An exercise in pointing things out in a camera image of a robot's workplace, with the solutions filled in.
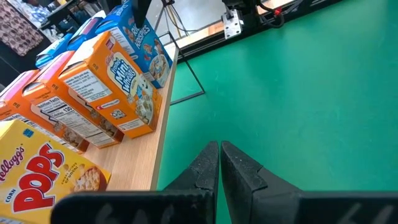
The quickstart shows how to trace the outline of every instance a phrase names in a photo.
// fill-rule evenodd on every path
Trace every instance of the corn pops cereal box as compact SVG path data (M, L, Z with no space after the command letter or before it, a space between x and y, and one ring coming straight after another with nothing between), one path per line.
M148 81L162 88L170 73L172 60L147 19L138 28L131 1L116 6L98 25L96 33L111 31L114 38L137 63Z
M89 142L22 97L24 87L38 70L20 74L0 93L0 121L19 119L76 152L86 151Z
M156 128L162 97L109 31L84 42L59 79L130 138Z
M40 71L23 97L98 148L121 142L124 134L58 79L73 53L60 54Z
M50 223L61 198L108 185L108 171L22 121L0 122L0 144L0 223Z

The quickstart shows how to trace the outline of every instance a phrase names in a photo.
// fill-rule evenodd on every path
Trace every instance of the black metal rail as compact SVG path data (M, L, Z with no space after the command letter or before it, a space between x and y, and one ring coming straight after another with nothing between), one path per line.
M170 32L166 32L165 34L160 35L159 38L161 38L161 37L163 37L163 36L165 36L165 35L169 35L169 36L170 36L170 39L171 39L172 42L175 44L175 48L178 50L178 53L180 54L180 56L181 56L181 58L182 58L181 61L184 61L184 62L187 64L189 70L191 71L193 77L195 78L195 80L197 81L197 83L198 83L198 85L199 85L199 87L200 87L200 89L201 89L201 91L199 91L199 92L197 92L197 93L194 93L194 94L191 94L191 95L188 95L188 96L184 96L184 97L181 98L181 99L172 101L172 102L170 103L170 105L174 105L174 104L177 104L177 103L181 103L181 102L183 102L183 101L185 101L185 100L189 100L189 99L192 99L192 98L194 98L194 97L197 97L197 96L200 96L200 95L202 95L202 94L205 94L205 89L204 89L203 86L201 85L201 83L200 83L200 81L199 81L199 79L198 79L196 73L193 71L193 69L192 69L191 65L189 64L187 58L185 57L184 53L181 52L181 49L180 49L180 47L178 46L177 42L175 41L173 35L172 35Z
M311 12L315 12L319 9L323 9L324 7L330 6L334 3L338 3L340 1L342 0L296 0L281 6L281 8L282 13L285 17L285 22L288 22L305 16ZM261 17L265 17L270 22L273 22L274 19L273 14L270 12L262 14ZM180 55L178 57L178 63L183 61L182 54L184 54L186 60L189 60L201 54L207 53L211 50L223 47L227 44L231 44L235 41L241 40L251 35L258 34L259 32L267 29L271 29L271 27L269 27L263 21L257 27L253 27L251 29L243 29L240 35L237 35L236 37L232 37L230 39L225 39L224 31L213 34L188 46L182 47Z

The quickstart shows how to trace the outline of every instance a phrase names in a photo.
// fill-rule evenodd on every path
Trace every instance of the cable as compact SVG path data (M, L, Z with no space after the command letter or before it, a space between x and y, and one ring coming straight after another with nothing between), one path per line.
M170 20L172 21L173 24L176 24L177 22L175 21L173 11L170 9L170 7L167 7L167 6L166 6L166 9L167 9L167 14L169 15L169 17L170 17L170 14L172 15L172 17L170 18ZM177 32L178 32L178 36L181 38L180 30L177 29Z
M179 14L179 13L177 12L177 10L174 8L174 5L171 5L171 7L172 7L172 11L174 11L174 14L177 16L178 21L180 21L180 23L181 23L181 25L182 25L182 28L186 30L184 24L182 23L180 14Z
M280 19L279 24L272 24L271 22L268 21L268 19L265 18L265 16L263 16L262 18L264 19L264 21L267 25L269 25L272 28L281 28L285 24L285 17L282 13L281 8L278 8L278 9L268 8L267 6L265 6L261 3L261 0L257 0L257 5L259 5L263 10L265 10L267 12L272 12L275 18L279 17L279 19Z
M186 31L186 32L198 32L198 31L199 31L199 30L188 30L188 29L180 28L178 25L176 25L176 23L173 22L173 20L172 20L170 14L169 14L169 12L168 12L167 10L166 10L166 13L167 13L167 15L169 16L171 23L172 23L177 29L182 30L182 31Z
M166 15L166 13L164 14L164 17L166 18L167 30L170 32L169 20L167 19L167 15Z

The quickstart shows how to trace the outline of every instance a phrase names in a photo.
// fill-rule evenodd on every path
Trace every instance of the orange cereal box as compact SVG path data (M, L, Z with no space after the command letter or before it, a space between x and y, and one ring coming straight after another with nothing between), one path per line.
M22 97L25 86L37 72L32 70L20 74L0 93L0 121L20 119L61 144L69 144L68 147L76 152L86 151L88 141Z
M124 134L58 79L73 53L62 53L41 70L23 97L98 148L120 143Z
M108 171L22 121L0 122L0 144L0 223L50 223L61 198L108 185Z
M84 42L59 79L130 138L156 129L162 97L109 31Z

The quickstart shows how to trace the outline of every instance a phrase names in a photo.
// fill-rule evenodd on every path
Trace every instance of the green tablecloth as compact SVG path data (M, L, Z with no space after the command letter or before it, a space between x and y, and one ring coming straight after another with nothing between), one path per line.
M158 188L227 139L303 190L398 189L398 1L351 0L190 61ZM173 98L196 92L179 65ZM229 223L220 179L218 223Z

